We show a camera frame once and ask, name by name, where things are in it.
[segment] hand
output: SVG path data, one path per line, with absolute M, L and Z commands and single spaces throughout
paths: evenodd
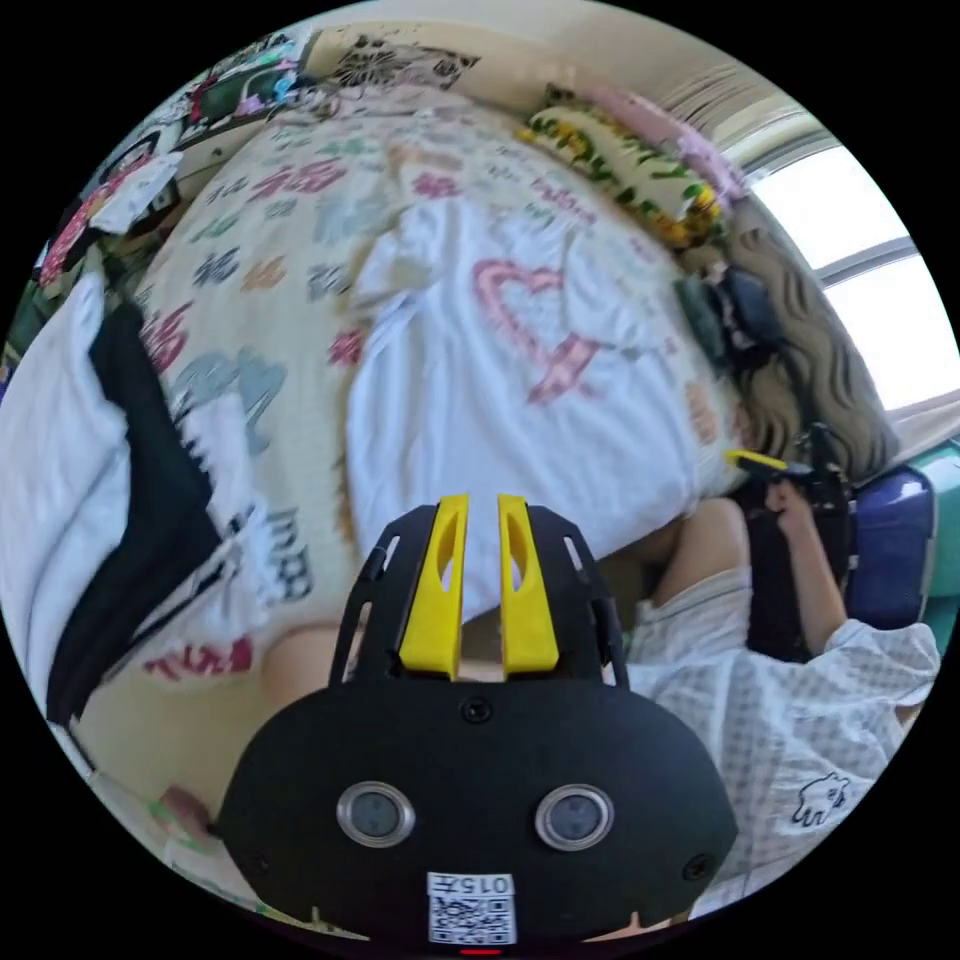
M 770 484 L 767 509 L 777 514 L 777 524 L 791 543 L 811 533 L 817 535 L 809 501 L 789 480 Z

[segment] white towel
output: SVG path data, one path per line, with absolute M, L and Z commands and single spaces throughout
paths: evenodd
M 653 333 L 664 307 L 627 299 L 596 249 L 565 221 L 427 202 L 354 283 L 353 309 L 373 316 L 346 427 L 358 545 L 469 494 L 465 620 L 500 599 L 497 494 L 576 523 L 596 556 L 696 501 L 685 400 Z
M 182 159 L 182 153 L 165 153 L 134 170 L 90 218 L 90 226 L 118 236 L 125 234 L 173 179 Z
M 0 606 L 41 709 L 63 627 L 126 529 L 126 418 L 89 349 L 104 314 L 87 274 L 37 335 L 0 407 Z

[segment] printed number label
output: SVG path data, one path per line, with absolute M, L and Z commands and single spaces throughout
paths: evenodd
M 503 946 L 517 942 L 513 877 L 428 873 L 431 943 Z

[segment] bed sheet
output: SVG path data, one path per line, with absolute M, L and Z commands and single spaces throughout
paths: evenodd
M 268 640 L 338 621 L 362 559 L 345 418 L 368 331 L 348 292 L 374 241 L 419 201 L 463 195 L 577 222 L 618 285 L 662 301 L 657 336 L 697 438 L 701 495 L 736 482 L 722 454 L 746 426 L 738 394 L 715 380 L 683 316 L 669 253 L 573 171 L 517 142 L 515 118 L 436 90 L 379 111 L 368 99 L 351 113 L 268 124 L 198 196 L 137 294 L 172 393 L 243 397 L 285 587 Z

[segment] pink heart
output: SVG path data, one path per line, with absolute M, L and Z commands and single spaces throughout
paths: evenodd
M 559 290 L 563 286 L 563 271 L 549 267 L 529 270 L 511 260 L 481 260 L 473 267 L 474 293 L 494 329 L 530 361 L 547 368 L 544 379 L 530 391 L 528 402 L 546 404 L 574 388 L 583 396 L 595 397 L 596 392 L 579 381 L 600 344 L 570 334 L 557 347 L 548 349 L 504 303 L 503 288 L 508 283 L 522 284 L 534 295 Z

